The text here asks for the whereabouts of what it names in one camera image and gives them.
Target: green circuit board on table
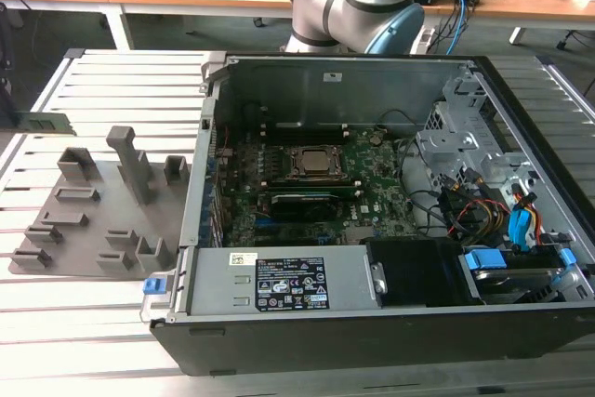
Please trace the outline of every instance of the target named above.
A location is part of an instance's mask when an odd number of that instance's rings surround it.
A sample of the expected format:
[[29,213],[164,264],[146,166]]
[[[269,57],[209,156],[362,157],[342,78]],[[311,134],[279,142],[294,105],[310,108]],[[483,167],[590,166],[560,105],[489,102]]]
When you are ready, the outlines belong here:
[[[228,152],[229,159],[219,166],[222,203],[228,211],[224,246],[355,245],[367,237],[416,233],[394,177],[393,143],[382,140],[381,131],[351,130],[340,145],[276,146],[245,138]],[[328,168],[328,160],[332,165],[339,159],[340,167]],[[271,174],[270,165],[278,172]],[[295,179],[287,180],[292,174]],[[316,177],[332,175],[328,181]],[[328,186],[318,186],[318,179]],[[299,202],[285,205],[279,218],[274,203],[279,198]],[[332,200],[332,206],[324,204],[330,211],[323,218],[314,213],[304,219],[311,210],[304,201],[322,199]]]

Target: blue clip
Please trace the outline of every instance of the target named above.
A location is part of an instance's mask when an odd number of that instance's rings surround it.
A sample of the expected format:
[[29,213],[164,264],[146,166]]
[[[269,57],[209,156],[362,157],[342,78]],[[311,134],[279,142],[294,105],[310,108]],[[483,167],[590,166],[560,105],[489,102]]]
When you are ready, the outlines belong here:
[[166,278],[147,278],[142,285],[142,293],[145,295],[164,295],[167,292]]
[[510,213],[509,238],[513,244],[518,245],[521,251],[529,251],[529,245],[525,239],[531,226],[531,214],[526,209],[516,209]]
[[470,270],[506,269],[506,261],[496,248],[476,248],[465,255]]
[[560,250],[560,257],[564,261],[566,267],[576,264],[576,257],[570,248],[563,248]]

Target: gray plate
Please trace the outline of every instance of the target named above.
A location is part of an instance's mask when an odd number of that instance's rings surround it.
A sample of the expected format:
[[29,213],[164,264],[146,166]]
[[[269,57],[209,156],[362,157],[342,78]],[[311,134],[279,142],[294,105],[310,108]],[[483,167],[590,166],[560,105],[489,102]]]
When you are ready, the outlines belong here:
[[[152,199],[148,205],[138,205],[123,182],[118,166],[117,162],[97,162],[89,181],[83,183],[71,183],[60,176],[32,225],[43,229],[44,221],[54,220],[55,230],[61,233],[59,241],[44,241],[47,237],[42,232],[35,235],[34,243],[25,239],[13,253],[13,259],[17,258],[19,264],[13,260],[9,270],[21,274],[144,279],[153,271],[172,268],[178,250],[187,182],[167,185],[164,164],[151,164],[149,187]],[[92,189],[97,190],[98,200],[90,198]],[[66,196],[66,200],[58,200],[57,195]],[[76,221],[81,213],[88,219],[88,222],[83,219],[84,225],[60,223],[65,218]],[[130,241],[124,233],[131,230],[135,234]],[[108,242],[108,231],[113,232],[112,239],[122,239],[123,242]],[[145,254],[139,257],[135,252],[137,239],[141,237],[146,239],[149,248],[142,244],[141,251]],[[156,257],[152,252],[160,238],[164,239],[165,247],[161,247],[162,252]],[[45,254],[39,256],[40,249]],[[98,263],[99,254],[103,257]]]

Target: power supply label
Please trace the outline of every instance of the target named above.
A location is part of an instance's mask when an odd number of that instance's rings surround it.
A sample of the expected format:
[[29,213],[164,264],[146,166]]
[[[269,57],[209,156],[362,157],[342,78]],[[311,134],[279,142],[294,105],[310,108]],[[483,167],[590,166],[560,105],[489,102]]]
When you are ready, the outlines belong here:
[[323,258],[257,260],[259,311],[330,309]]

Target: sticker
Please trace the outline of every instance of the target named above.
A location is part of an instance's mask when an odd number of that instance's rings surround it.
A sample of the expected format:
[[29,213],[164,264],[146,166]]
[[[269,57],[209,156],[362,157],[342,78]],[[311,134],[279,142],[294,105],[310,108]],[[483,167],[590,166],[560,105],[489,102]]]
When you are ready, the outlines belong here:
[[230,265],[257,265],[258,253],[230,253]]
[[330,309],[323,258],[255,259],[255,262],[255,301],[259,311]]
[[343,73],[323,73],[324,83],[340,83],[343,80]]

